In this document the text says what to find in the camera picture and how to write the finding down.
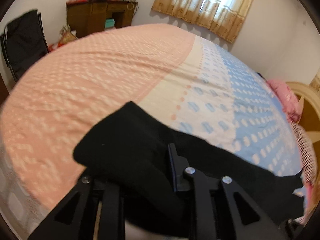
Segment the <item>black pants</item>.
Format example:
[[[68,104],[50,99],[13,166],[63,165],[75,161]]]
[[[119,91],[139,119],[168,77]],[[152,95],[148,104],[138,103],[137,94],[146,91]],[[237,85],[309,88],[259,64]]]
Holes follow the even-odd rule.
[[[76,145],[73,157],[91,176],[118,185],[125,219],[151,233],[185,238],[189,233],[188,196],[176,193],[169,144],[179,156],[212,178],[229,176],[280,224],[304,213],[300,175],[278,177],[203,139],[171,129],[128,102],[96,124]]]

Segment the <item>striped pillow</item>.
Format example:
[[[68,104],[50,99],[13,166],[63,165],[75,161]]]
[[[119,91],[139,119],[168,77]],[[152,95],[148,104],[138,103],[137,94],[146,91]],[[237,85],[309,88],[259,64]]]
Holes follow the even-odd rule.
[[[317,178],[317,160],[313,143],[302,126],[291,122],[303,167],[304,180],[311,186]]]

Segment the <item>pink pillow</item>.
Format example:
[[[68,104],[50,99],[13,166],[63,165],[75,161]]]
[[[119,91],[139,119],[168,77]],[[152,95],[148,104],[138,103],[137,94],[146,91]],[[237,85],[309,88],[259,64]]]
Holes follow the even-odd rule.
[[[282,105],[283,112],[286,114],[287,120],[289,122],[299,122],[302,116],[302,109],[300,107],[298,98],[287,85],[287,83],[280,80],[271,79],[267,80],[267,84],[278,97]]]

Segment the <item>pink blue patterned bed blanket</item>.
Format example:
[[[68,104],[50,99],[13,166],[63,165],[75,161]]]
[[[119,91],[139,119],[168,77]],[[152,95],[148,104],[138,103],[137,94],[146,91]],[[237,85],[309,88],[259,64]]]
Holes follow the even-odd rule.
[[[89,35],[40,59],[1,111],[1,194],[18,219],[43,218],[83,168],[72,157],[100,120],[133,101],[162,123],[278,176],[300,156],[265,81],[222,47],[168,24]]]

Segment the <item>cream wooden headboard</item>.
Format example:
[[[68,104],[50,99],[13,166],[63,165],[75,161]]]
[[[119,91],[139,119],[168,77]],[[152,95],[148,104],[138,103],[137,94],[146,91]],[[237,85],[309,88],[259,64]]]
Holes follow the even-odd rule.
[[[311,139],[319,161],[319,71],[309,85],[296,81],[287,82],[287,84],[298,98],[302,108],[299,124]]]

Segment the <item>bags beside desk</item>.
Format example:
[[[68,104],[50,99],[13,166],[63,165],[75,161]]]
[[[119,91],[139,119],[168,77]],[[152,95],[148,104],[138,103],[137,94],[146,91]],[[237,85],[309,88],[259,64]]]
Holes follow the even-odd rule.
[[[71,28],[69,25],[65,25],[60,30],[60,39],[57,43],[53,43],[48,46],[49,52],[56,50],[57,48],[60,48],[61,46],[64,46],[65,44],[68,44],[69,42],[73,42],[77,40],[76,37],[76,31],[71,31]]]

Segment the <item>black folding chair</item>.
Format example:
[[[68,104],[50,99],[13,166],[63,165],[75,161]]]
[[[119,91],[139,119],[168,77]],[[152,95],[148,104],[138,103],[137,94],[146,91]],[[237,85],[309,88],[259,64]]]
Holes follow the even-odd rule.
[[[1,35],[1,49],[12,77],[18,81],[35,62],[49,53],[41,13],[31,10],[9,22]]]

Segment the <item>teal box in desk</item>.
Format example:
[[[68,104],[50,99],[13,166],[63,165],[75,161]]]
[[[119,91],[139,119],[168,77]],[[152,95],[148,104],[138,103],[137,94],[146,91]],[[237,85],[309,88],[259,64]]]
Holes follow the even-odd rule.
[[[112,19],[112,18],[106,19],[104,28],[105,29],[114,28],[114,25],[115,25],[114,19]]]

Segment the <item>dark wooden desk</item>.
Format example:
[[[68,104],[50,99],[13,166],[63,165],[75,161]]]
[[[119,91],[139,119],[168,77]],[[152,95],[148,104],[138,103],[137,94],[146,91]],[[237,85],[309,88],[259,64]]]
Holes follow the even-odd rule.
[[[67,25],[78,38],[104,31],[106,21],[114,20],[116,29],[131,25],[136,13],[136,1],[87,0],[67,3]]]

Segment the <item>tan patterned window curtain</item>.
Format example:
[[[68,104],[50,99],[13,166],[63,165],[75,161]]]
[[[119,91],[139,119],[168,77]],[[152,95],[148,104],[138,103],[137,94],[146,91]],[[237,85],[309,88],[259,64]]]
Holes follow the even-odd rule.
[[[233,44],[253,0],[155,0],[152,10],[204,27]]]

